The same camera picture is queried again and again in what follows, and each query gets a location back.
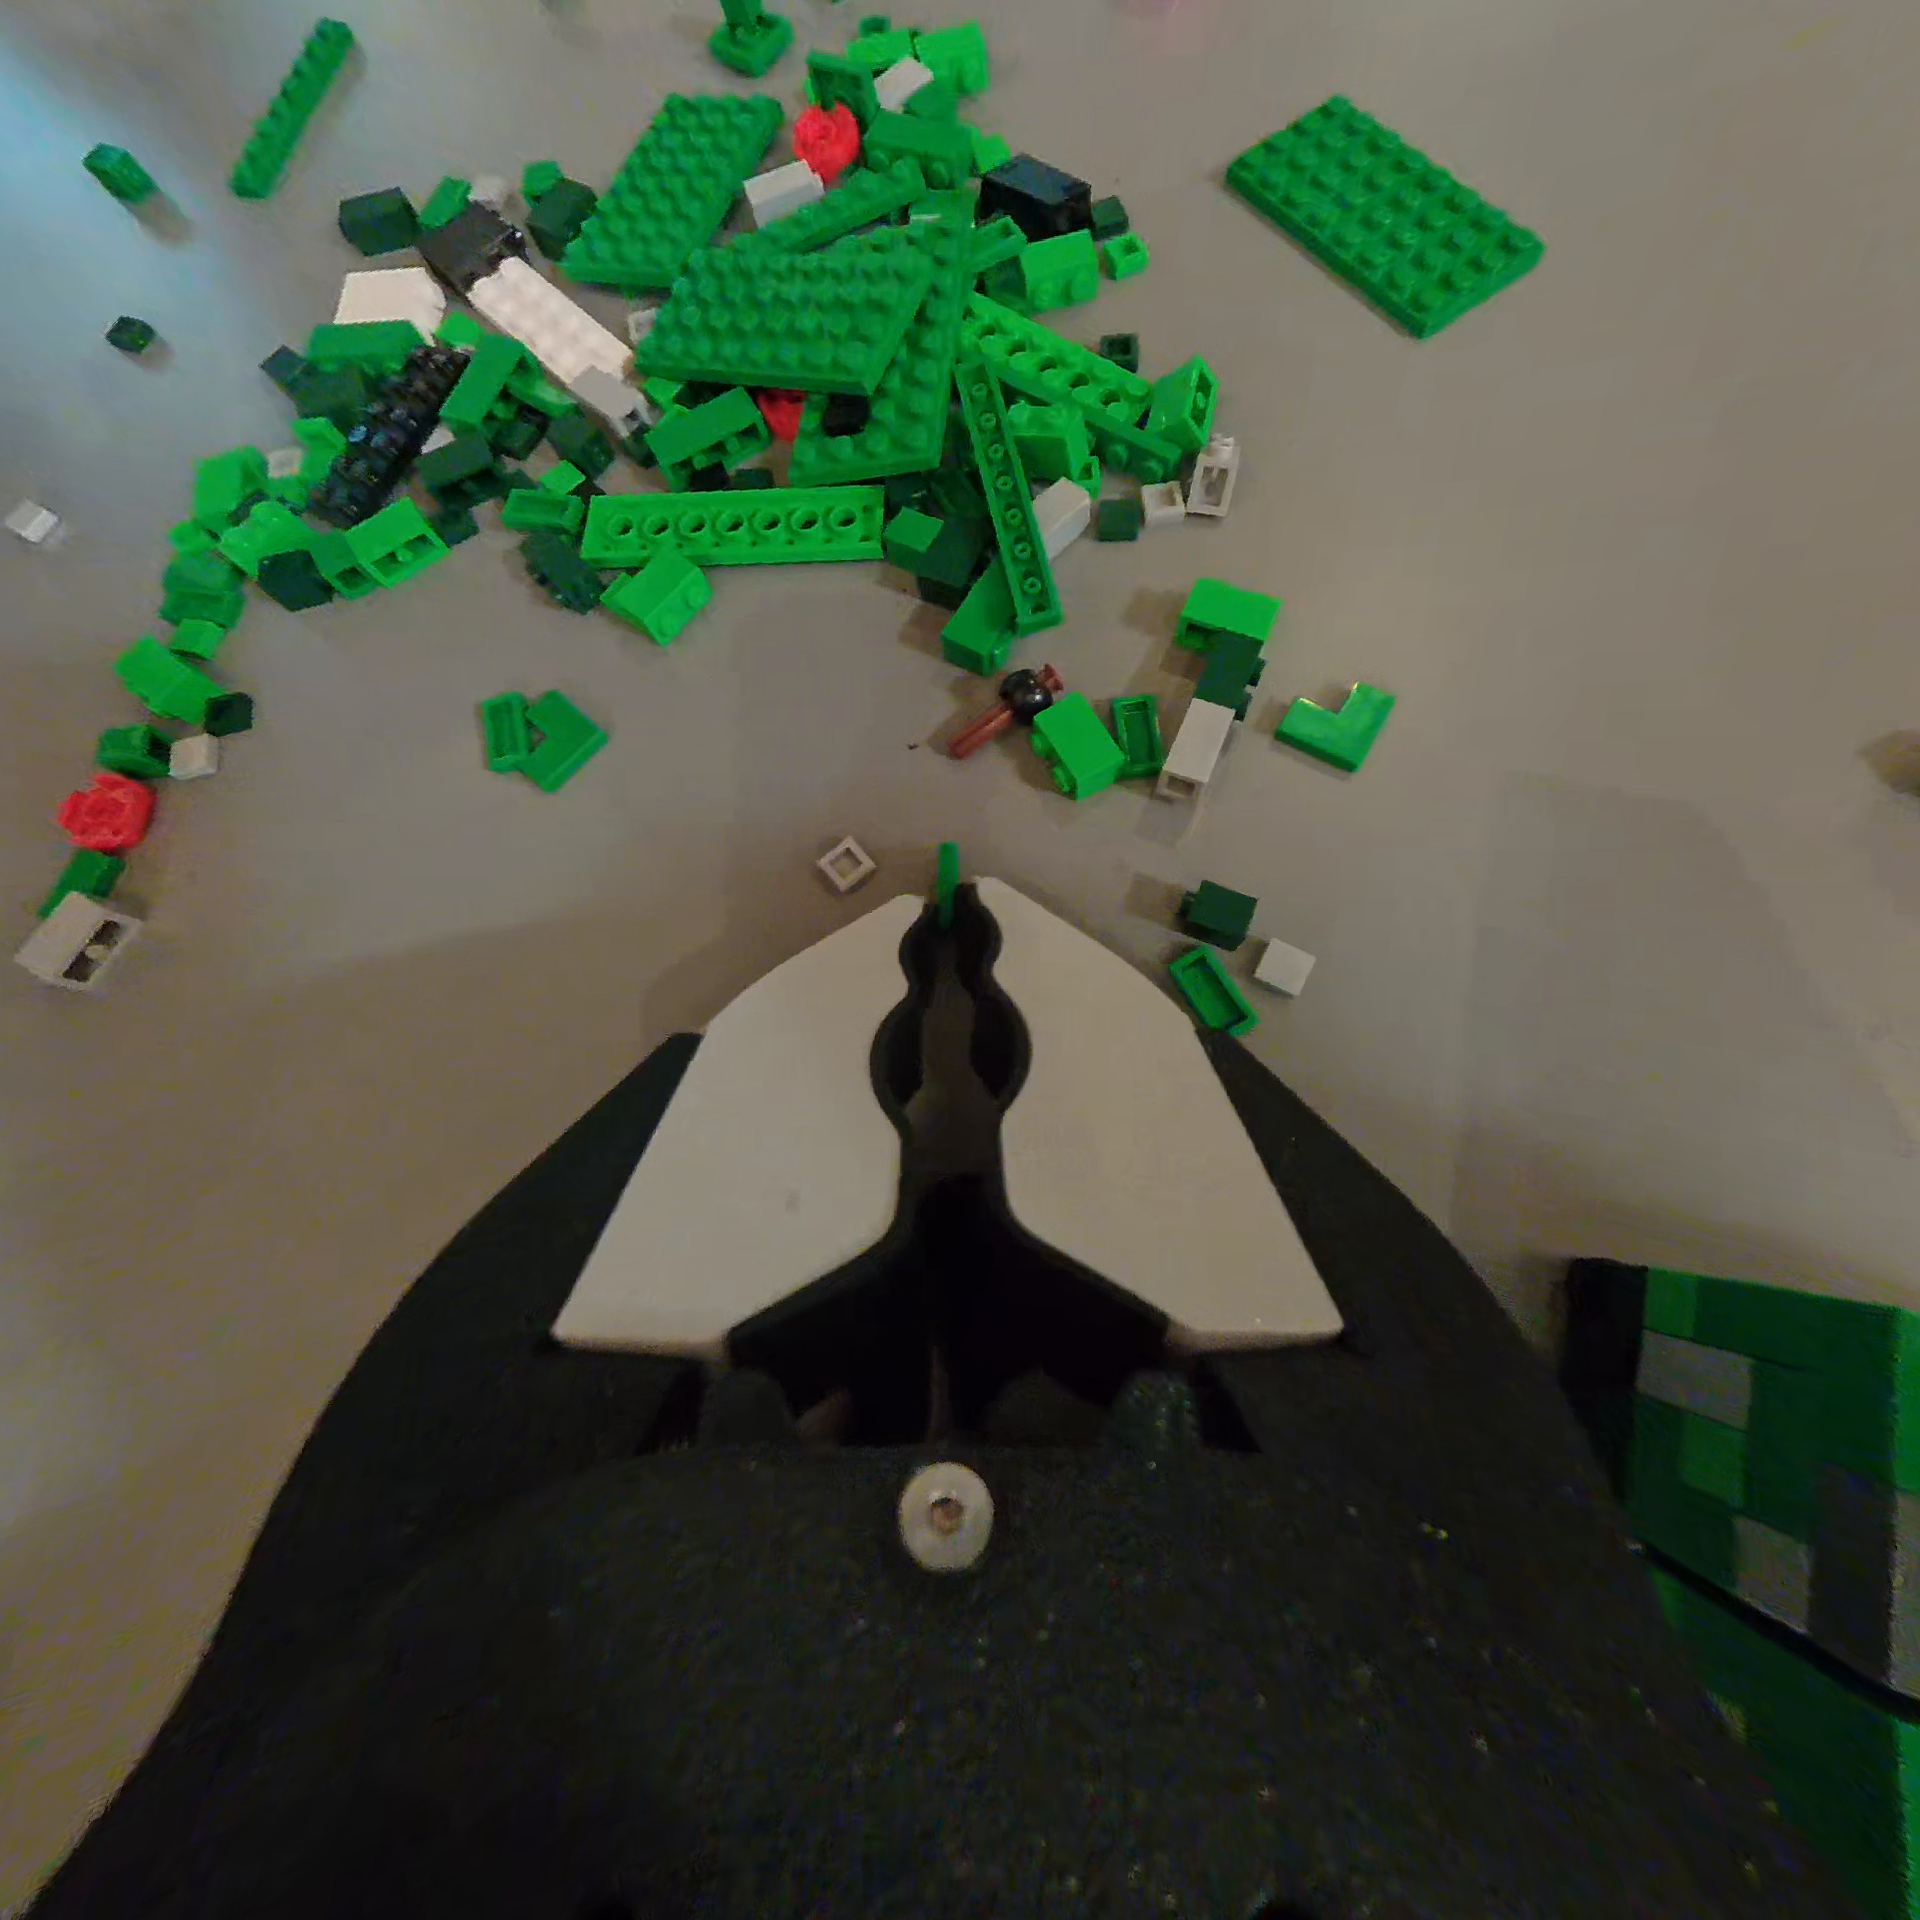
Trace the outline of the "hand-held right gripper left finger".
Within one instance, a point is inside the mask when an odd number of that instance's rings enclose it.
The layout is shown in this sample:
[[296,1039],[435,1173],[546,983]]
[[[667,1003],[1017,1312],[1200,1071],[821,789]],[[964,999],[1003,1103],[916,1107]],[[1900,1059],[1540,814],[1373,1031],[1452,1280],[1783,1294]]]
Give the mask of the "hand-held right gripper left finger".
[[923,1400],[906,1107],[941,933],[935,902],[885,899],[706,1023],[557,1343],[763,1371],[803,1407],[837,1389]]

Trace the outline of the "large green studded plate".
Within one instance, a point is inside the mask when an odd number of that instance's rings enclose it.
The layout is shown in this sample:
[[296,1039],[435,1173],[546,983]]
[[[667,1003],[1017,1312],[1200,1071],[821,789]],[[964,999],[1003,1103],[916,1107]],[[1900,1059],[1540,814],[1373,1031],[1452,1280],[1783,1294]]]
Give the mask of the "large green studded plate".
[[1333,94],[1236,153],[1224,184],[1413,341],[1530,277],[1545,240]]

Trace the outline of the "long narrow green plate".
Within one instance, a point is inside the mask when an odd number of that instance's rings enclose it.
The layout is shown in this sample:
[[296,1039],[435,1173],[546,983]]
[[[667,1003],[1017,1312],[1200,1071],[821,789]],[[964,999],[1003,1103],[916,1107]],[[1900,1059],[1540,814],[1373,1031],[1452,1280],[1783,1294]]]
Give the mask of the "long narrow green plate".
[[268,200],[280,192],[353,52],[349,22],[337,16],[314,22],[232,164],[228,192],[236,199]]

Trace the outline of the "light grey hollow brick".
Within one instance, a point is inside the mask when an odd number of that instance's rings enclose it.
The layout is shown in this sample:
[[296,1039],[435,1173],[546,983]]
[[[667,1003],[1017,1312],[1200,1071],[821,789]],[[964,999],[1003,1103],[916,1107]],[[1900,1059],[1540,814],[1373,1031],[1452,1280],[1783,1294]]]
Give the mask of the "light grey hollow brick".
[[1168,803],[1200,799],[1236,721],[1234,707],[1193,696],[1159,768],[1156,798]]
[[43,987],[97,991],[144,927],[143,916],[69,892],[17,948],[15,960]]

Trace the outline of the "brown lever with black ball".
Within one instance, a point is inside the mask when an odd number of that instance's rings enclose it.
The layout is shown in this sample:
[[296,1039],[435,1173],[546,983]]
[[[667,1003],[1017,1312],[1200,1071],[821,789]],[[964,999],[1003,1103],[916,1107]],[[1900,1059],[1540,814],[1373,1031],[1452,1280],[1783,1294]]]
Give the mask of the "brown lever with black ball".
[[1049,663],[1007,675],[995,702],[967,720],[947,740],[954,760],[967,760],[1013,729],[1031,729],[1037,715],[1067,693],[1058,669]]

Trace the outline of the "green pixel-pattern toy box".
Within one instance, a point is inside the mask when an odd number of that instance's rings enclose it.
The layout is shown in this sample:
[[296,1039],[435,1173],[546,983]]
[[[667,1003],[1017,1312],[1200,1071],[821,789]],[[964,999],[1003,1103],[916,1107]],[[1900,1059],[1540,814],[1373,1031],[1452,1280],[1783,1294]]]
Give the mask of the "green pixel-pattern toy box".
[[1560,1381],[1771,1801],[1917,1916],[1917,1319],[1576,1259]]

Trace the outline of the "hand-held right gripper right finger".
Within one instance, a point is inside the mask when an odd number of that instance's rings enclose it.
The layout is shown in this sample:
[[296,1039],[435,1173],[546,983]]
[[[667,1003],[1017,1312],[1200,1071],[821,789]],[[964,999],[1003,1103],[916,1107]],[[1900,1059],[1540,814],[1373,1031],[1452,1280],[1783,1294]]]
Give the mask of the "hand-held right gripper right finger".
[[1008,1313],[1090,1399],[1215,1352],[1325,1349],[1343,1309],[1210,1035],[1113,948],[973,883],[977,1071],[1000,1101]]

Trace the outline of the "pile of toy bricks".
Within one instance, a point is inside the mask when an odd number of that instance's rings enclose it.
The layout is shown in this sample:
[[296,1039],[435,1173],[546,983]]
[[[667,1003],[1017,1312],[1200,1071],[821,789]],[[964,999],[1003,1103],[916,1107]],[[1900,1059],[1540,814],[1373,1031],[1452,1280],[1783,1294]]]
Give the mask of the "pile of toy bricks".
[[667,92],[604,187],[553,160],[506,212],[472,175],[403,187],[416,244],[347,247],[331,317],[260,367],[296,444],[196,465],[120,686],[171,740],[245,733],[216,665],[249,592],[399,587],[490,501],[555,605],[657,645],[716,569],[880,560],[947,609],[947,663],[1002,681],[1066,623],[1058,558],[1220,511],[1236,445],[1202,353],[1152,375],[1132,331],[1055,323],[1151,248],[1121,199],[962,116],[989,83],[973,21],[861,21],[808,56],[803,110],[861,128],[837,184],[795,158],[801,115],[735,89]]

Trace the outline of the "green corner tile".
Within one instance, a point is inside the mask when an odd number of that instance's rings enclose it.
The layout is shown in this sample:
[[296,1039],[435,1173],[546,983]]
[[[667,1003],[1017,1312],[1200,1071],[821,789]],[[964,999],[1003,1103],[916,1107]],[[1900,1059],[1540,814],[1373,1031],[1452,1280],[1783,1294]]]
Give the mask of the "green corner tile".
[[1373,684],[1353,684],[1338,704],[1312,696],[1287,702],[1274,739],[1343,774],[1355,774],[1395,712],[1399,696]]
[[546,795],[557,795],[609,744],[609,733],[555,688],[528,702],[524,717],[520,774]]

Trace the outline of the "green two-stud brick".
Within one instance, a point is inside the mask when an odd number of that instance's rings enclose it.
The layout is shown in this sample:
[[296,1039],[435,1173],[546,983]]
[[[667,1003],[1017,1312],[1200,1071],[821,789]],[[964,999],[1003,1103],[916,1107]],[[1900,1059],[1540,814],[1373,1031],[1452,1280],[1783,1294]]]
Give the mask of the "green two-stud brick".
[[1122,774],[1122,748],[1082,689],[1056,694],[1031,720],[1028,742],[1052,787],[1071,799],[1104,792]]

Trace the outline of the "grey desk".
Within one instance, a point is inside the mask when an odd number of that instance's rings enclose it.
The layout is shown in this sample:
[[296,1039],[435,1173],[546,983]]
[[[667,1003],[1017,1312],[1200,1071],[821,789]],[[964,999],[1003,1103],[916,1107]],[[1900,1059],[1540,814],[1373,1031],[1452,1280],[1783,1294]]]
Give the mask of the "grey desk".
[[[1183,887],[1314,955],[1255,1052],[1533,1334],[1571,1256],[1915,1302],[1915,5],[779,5],[978,21],[964,116],[1125,200],[1147,270],[1060,328],[1202,353],[1232,515],[1075,542],[1021,652],[1170,717],[1199,576],[1283,601],[1200,803],[1058,798],[882,564],[716,572],[659,652],[483,534],[363,605],[249,592],[256,727],[160,795],[97,991],[15,963],[57,805],[157,633],[194,471],[288,445],[276,344],[338,200],[531,160],[609,184],[716,5],[5,5],[5,1912],[137,1765],[373,1331],[663,1035],[929,887],[939,841],[1164,981]],[[323,16],[355,52],[228,192]],[[1413,341],[1227,192],[1333,94],[1545,240]],[[157,182],[115,204],[97,142]],[[157,328],[140,357],[108,327]],[[1399,696],[1343,774],[1296,696]],[[477,707],[564,693],[557,795]],[[817,856],[877,861],[837,896]]]

